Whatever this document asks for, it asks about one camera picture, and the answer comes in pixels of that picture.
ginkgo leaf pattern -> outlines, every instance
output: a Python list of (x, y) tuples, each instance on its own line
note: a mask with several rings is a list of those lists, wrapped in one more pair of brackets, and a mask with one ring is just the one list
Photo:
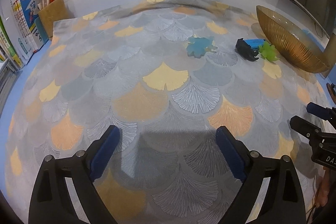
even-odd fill
[(177, 217), (192, 216), (209, 208), (217, 199), (216, 181), (199, 182), (180, 171), (165, 190), (154, 194), (154, 202), (167, 214)]
[(193, 30), (187, 29), (179, 23), (174, 23), (171, 28), (163, 33), (163, 36), (170, 41), (186, 41), (193, 35)]
[(165, 19), (159, 17), (157, 19), (152, 20), (149, 24), (146, 25), (145, 28), (151, 32), (159, 32), (167, 29), (173, 23), (174, 21), (172, 19)]
[(68, 102), (61, 94), (42, 106), (44, 118), (48, 122), (57, 122), (68, 110)]
[(214, 128), (226, 126), (233, 136), (245, 135), (251, 127), (253, 113), (250, 106), (238, 107), (223, 96), (223, 103), (216, 114), (208, 118)]
[(197, 77), (204, 84), (218, 86), (230, 83), (232, 72), (229, 68), (216, 67), (210, 62), (206, 62), (204, 67), (194, 71), (194, 76)]
[(69, 105), (69, 114), (74, 123), (88, 125), (93, 124), (104, 117), (110, 106), (110, 98), (97, 97), (94, 89), (91, 89), (82, 98)]
[(217, 65), (231, 67), (238, 63), (238, 56), (235, 52), (227, 52), (224, 48), (218, 47), (215, 52), (210, 52), (207, 55)]
[[(238, 38), (265, 38), (256, 15), (208, 0), (144, 0), (85, 19), (55, 22), (11, 121), (0, 122), (8, 133), (4, 181), (21, 219), (43, 158), (86, 150), (111, 124), (121, 138), (94, 185), (118, 223), (218, 223), (242, 184), (216, 144), (219, 126), (263, 156), (290, 155), (308, 208), (314, 178), (305, 175), (315, 166), (299, 153), (297, 142), (309, 140), (293, 134), (289, 120), (298, 115), (334, 132), (306, 111), (310, 101), (330, 105), (319, 78), (281, 55), (250, 62), (236, 52)], [(191, 37), (213, 37), (218, 48), (188, 56)], [(67, 185), (88, 222), (71, 179)], [(266, 190), (267, 183), (250, 220)]]
[(213, 178), (215, 173), (223, 175), (229, 170), (224, 156), (216, 144), (215, 136), (212, 134), (207, 134), (193, 152), (183, 157), (195, 173), (207, 178)]
[(124, 75), (117, 67), (93, 86), (98, 97), (117, 98), (135, 87), (138, 75)]
[(133, 55), (137, 54), (140, 50), (140, 47), (129, 47), (129, 46), (121, 46), (119, 48), (117, 48), (115, 51), (113, 52), (109, 52), (107, 54), (108, 58), (111, 60), (115, 60), (118, 61), (120, 60), (125, 60), (127, 58), (132, 57)]
[(273, 157), (279, 147), (278, 130), (276, 127), (258, 122), (242, 140), (249, 150), (256, 150), (265, 157)]
[(84, 74), (89, 78), (102, 78), (116, 67), (117, 63), (110, 63), (104, 59), (98, 59), (84, 70)]
[(40, 146), (34, 148), (34, 154), (37, 164), (40, 166), (46, 155), (53, 155), (54, 158), (58, 159), (60, 151), (51, 147), (48, 141), (45, 141)]
[(122, 187), (108, 172), (102, 184), (95, 186), (106, 208), (118, 220), (130, 220), (139, 214), (146, 205), (144, 191), (132, 191)]
[(140, 50), (132, 58), (119, 61), (118, 68), (123, 71), (124, 74), (133, 73), (144, 76), (153, 72), (161, 63), (161, 58), (148, 56)]
[(74, 101), (82, 97), (92, 87), (93, 80), (85, 80), (80, 75), (75, 80), (61, 87), (61, 94), (67, 101)]
[(171, 95), (180, 108), (191, 113), (208, 113), (219, 102), (218, 88), (205, 88), (197, 85), (192, 78), (180, 92)]
[(256, 111), (269, 122), (276, 122), (281, 116), (281, 105), (279, 100), (268, 99), (265, 96), (261, 97), (260, 104), (255, 107)]
[(151, 74), (144, 76), (143, 81), (156, 90), (176, 90), (181, 87), (189, 77), (187, 70), (173, 70), (164, 62)]
[(107, 111), (106, 116), (103, 117), (93, 127), (88, 128), (87, 136), (91, 142), (98, 140), (110, 125), (115, 125), (121, 129), (120, 141), (117, 147), (117, 151), (125, 150), (137, 135), (137, 123), (136, 122), (122, 122), (118, 120), (113, 112), (112, 107)]
[(114, 101), (115, 112), (126, 121), (155, 118), (168, 105), (165, 92), (150, 92), (138, 83), (133, 90)]
[(73, 124), (67, 114), (57, 125), (51, 128), (51, 140), (58, 149), (69, 150), (82, 135), (83, 127)]
[(228, 210), (233, 200), (225, 196), (223, 190), (221, 191), (220, 202), (213, 206), (213, 208), (207, 209), (208, 214), (197, 221), (197, 224), (209, 224), (209, 223), (218, 223), (223, 214)]
[(138, 32), (134, 35), (126, 37), (127, 45), (131, 47), (146, 47), (154, 45), (157, 41), (160, 40), (160, 35), (158, 33), (152, 32)]
[(203, 130), (203, 117), (181, 114), (169, 102), (168, 109), (160, 120), (144, 126), (145, 134), (142, 136), (151, 147), (170, 152), (186, 148)]
[(254, 105), (260, 102), (261, 93), (256, 84), (235, 77), (232, 85), (227, 87), (225, 97), (242, 105)]
[(165, 183), (176, 171), (177, 154), (159, 152), (139, 139), (127, 154), (112, 159), (111, 170), (118, 181), (131, 187), (153, 189)]

black clamp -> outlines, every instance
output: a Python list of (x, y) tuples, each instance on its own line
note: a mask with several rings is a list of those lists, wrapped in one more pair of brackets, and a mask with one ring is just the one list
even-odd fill
[[(72, 178), (80, 203), (91, 224), (117, 224), (100, 199), (94, 180), (107, 166), (120, 139), (119, 129), (110, 126), (89, 148), (70, 158), (48, 155), (38, 172), (29, 208), (29, 224), (84, 224), (78, 219), (65, 177)], [(216, 132), (216, 142), (236, 178), (243, 185), (218, 224), (245, 224), (263, 179), (270, 183), (261, 211), (253, 224), (303, 224), (305, 203), (300, 182), (289, 156), (280, 160), (249, 151), (226, 127)]]

cable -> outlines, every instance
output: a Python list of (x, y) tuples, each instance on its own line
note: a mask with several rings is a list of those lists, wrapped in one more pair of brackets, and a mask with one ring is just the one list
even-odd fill
[(313, 212), (314, 209), (315, 209), (315, 205), (310, 209), (310, 212), (309, 212), (309, 215), (308, 215), (306, 224), (308, 224), (309, 219), (310, 219), (310, 217), (311, 217), (311, 213)]
[(317, 34), (319, 37), (323, 38), (323, 31), (322, 31), (322, 36), (320, 36), (320, 35), (317, 33), (317, 30), (316, 30), (316, 22), (314, 22), (314, 26), (315, 26), (315, 32), (316, 32), (316, 34)]

ribbed bowl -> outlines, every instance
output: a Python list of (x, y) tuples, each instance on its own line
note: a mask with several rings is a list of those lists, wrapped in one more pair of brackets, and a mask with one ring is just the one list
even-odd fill
[(320, 73), (330, 65), (319, 47), (293, 22), (263, 6), (257, 6), (258, 21), (271, 44), (294, 66)]

pen holder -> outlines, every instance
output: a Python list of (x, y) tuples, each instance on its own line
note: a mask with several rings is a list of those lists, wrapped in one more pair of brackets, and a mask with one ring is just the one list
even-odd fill
[(53, 36), (54, 22), (70, 18), (64, 0), (54, 0), (39, 11), (39, 17), (49, 38)]

